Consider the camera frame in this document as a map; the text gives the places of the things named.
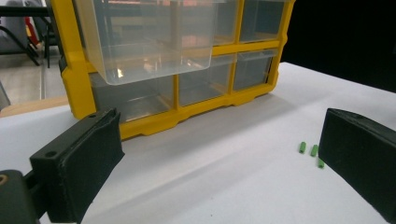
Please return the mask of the wooden table edge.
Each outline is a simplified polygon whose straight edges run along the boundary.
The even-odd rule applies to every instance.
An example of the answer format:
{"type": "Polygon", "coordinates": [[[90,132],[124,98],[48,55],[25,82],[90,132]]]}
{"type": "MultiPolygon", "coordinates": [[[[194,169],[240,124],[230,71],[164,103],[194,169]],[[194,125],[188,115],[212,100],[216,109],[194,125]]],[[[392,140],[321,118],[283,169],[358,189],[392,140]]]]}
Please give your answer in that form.
{"type": "Polygon", "coordinates": [[[47,98],[17,105],[9,105],[0,111],[0,118],[15,116],[43,109],[49,109],[63,105],[68,105],[68,99],[66,96],[47,98]]]}

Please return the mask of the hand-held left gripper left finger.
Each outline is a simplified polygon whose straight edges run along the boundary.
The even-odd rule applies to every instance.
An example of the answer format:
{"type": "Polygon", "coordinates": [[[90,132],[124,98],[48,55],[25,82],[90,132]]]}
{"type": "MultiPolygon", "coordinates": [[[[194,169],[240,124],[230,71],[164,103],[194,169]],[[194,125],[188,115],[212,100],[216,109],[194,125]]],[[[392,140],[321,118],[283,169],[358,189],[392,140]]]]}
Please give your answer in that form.
{"type": "Polygon", "coordinates": [[[30,157],[27,175],[35,211],[53,223],[79,223],[124,153],[120,112],[80,120],[30,157]]]}

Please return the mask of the yellow small-parts drawer cabinet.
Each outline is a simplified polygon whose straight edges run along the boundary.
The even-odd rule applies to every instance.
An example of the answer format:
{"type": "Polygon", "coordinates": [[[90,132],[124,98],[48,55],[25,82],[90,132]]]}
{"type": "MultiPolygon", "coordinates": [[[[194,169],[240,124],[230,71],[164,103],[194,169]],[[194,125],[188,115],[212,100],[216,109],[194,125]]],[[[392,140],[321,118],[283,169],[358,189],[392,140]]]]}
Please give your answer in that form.
{"type": "MultiPolygon", "coordinates": [[[[218,46],[213,49],[215,56],[223,56],[242,52],[251,53],[255,50],[278,49],[282,51],[287,40],[287,31],[293,6],[296,0],[289,0],[282,7],[280,34],[275,40],[242,43],[236,41],[231,45],[218,46]]],[[[62,43],[63,57],[60,62],[61,75],[66,90],[68,102],[73,115],[82,119],[96,111],[96,104],[91,90],[89,74],[95,71],[91,62],[85,56],[81,43],[81,32],[78,30],[78,20],[73,6],[73,0],[48,0],[47,4],[53,12],[53,19],[58,28],[62,43]]],[[[174,102],[168,112],[149,115],[142,119],[125,121],[120,124],[120,136],[128,139],[134,136],[151,135],[177,126],[181,121],[195,115],[203,114],[225,106],[238,106],[254,100],[256,97],[272,91],[278,79],[280,55],[276,55],[271,62],[268,78],[255,87],[235,91],[232,86],[226,94],[215,99],[205,100],[192,105],[180,105],[179,91],[180,76],[172,77],[174,102]]]]}

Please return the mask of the pulled-out clear plastic drawer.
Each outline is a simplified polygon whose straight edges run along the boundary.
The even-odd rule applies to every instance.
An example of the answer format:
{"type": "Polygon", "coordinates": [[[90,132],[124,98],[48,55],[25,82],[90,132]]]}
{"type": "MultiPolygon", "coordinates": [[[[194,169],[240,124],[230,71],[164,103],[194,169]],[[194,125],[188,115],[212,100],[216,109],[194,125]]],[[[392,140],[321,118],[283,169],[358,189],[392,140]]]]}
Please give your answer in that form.
{"type": "Polygon", "coordinates": [[[109,85],[206,69],[235,0],[73,0],[87,60],[109,85]]]}

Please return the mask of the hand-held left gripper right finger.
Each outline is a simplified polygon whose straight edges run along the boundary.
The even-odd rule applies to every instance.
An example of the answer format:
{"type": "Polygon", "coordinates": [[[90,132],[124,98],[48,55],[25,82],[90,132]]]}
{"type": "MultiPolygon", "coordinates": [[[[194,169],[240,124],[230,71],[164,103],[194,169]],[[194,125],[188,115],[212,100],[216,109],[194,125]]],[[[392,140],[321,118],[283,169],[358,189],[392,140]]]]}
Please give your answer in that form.
{"type": "Polygon", "coordinates": [[[318,157],[389,224],[396,224],[396,131],[360,114],[329,108],[318,157]]]}

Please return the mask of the black metal stand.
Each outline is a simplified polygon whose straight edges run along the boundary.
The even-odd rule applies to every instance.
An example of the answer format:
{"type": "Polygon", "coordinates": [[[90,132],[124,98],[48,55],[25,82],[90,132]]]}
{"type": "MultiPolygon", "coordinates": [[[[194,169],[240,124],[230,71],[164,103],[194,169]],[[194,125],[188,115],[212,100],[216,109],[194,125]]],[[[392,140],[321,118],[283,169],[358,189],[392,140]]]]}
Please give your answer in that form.
{"type": "Polygon", "coordinates": [[[7,0],[0,5],[0,55],[25,54],[36,66],[40,63],[36,60],[37,53],[31,47],[26,32],[25,18],[38,18],[45,26],[45,51],[49,60],[48,51],[50,46],[61,49],[61,40],[55,32],[54,19],[50,16],[52,10],[43,6],[26,6],[23,0],[7,0]]]}

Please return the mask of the red object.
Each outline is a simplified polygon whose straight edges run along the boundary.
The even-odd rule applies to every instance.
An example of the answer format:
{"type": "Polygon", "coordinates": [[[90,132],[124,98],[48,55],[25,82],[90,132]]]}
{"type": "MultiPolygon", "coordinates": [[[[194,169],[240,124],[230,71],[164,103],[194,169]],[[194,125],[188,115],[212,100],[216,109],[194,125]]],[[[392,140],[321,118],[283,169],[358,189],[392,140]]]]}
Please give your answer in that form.
{"type": "Polygon", "coordinates": [[[37,44],[39,43],[36,35],[35,35],[35,28],[33,24],[31,23],[31,20],[29,17],[24,18],[25,26],[26,26],[26,33],[28,35],[28,38],[30,42],[36,47],[37,44]]]}

